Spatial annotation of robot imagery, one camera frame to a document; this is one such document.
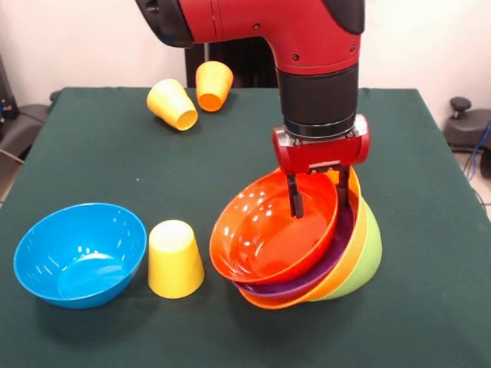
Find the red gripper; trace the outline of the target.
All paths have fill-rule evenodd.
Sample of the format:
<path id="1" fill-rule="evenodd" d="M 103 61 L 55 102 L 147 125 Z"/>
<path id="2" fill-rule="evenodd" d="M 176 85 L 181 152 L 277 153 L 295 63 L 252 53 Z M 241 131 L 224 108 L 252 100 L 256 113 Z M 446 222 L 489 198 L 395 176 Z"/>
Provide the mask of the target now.
<path id="1" fill-rule="evenodd" d="M 283 127 L 276 127 L 272 142 L 279 168 L 287 175 L 291 216 L 301 219 L 304 215 L 302 194 L 298 190 L 295 175 L 321 172 L 337 168 L 338 202 L 341 208 L 349 206 L 349 166 L 363 163 L 369 154 L 371 134 L 365 116 L 358 114 L 353 128 L 345 135 L 329 140 L 302 140 L 290 135 Z"/>

